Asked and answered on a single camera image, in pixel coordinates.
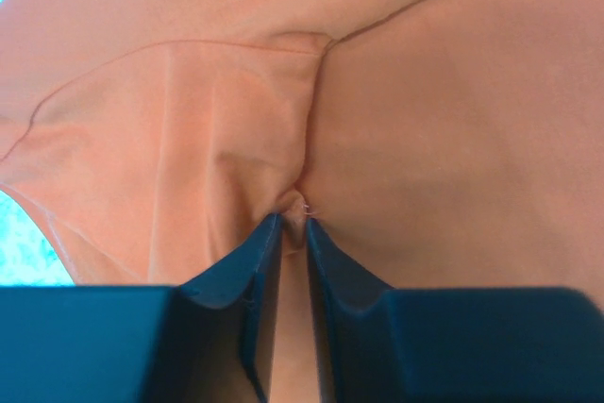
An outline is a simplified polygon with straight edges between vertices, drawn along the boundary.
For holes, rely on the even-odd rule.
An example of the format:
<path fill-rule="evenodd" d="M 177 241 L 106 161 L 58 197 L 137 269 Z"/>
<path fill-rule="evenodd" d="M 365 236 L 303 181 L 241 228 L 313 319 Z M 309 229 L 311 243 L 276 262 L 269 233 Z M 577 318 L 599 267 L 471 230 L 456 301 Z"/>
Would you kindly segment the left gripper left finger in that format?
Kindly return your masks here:
<path fill-rule="evenodd" d="M 5 287 L 5 402 L 264 402 L 279 215 L 178 286 Z"/>

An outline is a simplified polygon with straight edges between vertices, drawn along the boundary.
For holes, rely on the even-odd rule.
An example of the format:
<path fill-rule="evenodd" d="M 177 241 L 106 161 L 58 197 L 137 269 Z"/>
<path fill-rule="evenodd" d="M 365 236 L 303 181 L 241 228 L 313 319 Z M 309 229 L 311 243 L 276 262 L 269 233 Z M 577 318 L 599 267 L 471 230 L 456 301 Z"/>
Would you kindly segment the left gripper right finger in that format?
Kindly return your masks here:
<path fill-rule="evenodd" d="M 564 287 L 396 289 L 306 226 L 324 402 L 599 402 L 603 314 Z"/>

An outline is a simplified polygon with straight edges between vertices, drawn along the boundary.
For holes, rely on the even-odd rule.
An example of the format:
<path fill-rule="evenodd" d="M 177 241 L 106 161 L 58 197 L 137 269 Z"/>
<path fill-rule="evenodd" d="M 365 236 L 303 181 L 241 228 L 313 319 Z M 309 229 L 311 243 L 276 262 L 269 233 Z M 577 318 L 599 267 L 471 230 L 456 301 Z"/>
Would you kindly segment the orange t-shirt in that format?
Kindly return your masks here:
<path fill-rule="evenodd" d="M 603 300 L 603 0 L 4 0 L 1 187 L 87 284 L 285 218 L 270 398 L 316 402 L 304 225 L 395 287 Z"/>

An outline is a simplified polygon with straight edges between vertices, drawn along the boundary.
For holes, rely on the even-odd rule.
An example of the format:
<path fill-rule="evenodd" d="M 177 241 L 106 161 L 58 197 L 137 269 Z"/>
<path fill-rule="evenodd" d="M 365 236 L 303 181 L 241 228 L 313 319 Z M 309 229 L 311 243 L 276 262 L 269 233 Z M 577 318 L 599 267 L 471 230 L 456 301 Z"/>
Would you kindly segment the floral table mat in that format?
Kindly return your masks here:
<path fill-rule="evenodd" d="M 1 0 L 1 37 L 8 36 L 7 0 Z M 1 284 L 72 286 L 53 246 L 14 197 L 1 192 Z"/>

